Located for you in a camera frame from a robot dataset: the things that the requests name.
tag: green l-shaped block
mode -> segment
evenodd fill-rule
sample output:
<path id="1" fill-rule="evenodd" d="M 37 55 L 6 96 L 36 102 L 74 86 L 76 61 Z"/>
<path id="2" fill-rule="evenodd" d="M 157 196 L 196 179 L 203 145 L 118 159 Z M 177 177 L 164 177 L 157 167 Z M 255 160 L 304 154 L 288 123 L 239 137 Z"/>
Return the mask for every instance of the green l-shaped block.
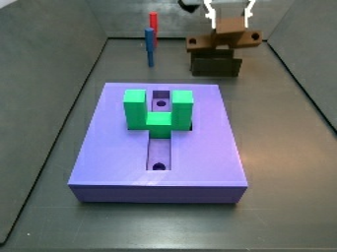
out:
<path id="1" fill-rule="evenodd" d="M 148 130 L 149 138 L 169 139 L 171 131 L 188 131 L 192 123 L 193 94 L 171 92 L 171 112 L 147 111 L 145 90 L 125 90 L 124 112 L 129 130 Z"/>

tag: brown block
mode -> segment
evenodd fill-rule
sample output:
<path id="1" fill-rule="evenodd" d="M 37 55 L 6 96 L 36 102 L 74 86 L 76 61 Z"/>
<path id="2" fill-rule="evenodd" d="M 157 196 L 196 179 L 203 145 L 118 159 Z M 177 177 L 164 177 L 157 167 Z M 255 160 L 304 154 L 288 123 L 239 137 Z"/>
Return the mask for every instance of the brown block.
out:
<path id="1" fill-rule="evenodd" d="M 232 49 L 201 49 L 191 53 L 193 76 L 236 77 L 242 59 L 233 59 Z"/>
<path id="2" fill-rule="evenodd" d="M 246 31 L 231 35 L 211 35 L 212 47 L 227 45 L 228 48 L 254 47 L 262 43 L 262 33 L 259 31 Z"/>
<path id="3" fill-rule="evenodd" d="M 209 35 L 199 35 L 199 36 L 188 36 L 185 37 L 185 48 L 187 52 L 199 49 L 212 48 L 211 45 L 211 36 Z"/>
<path id="4" fill-rule="evenodd" d="M 244 31 L 246 31 L 246 28 L 244 28 L 243 17 L 217 19 L 215 21 L 215 34 L 216 35 L 243 33 Z"/>

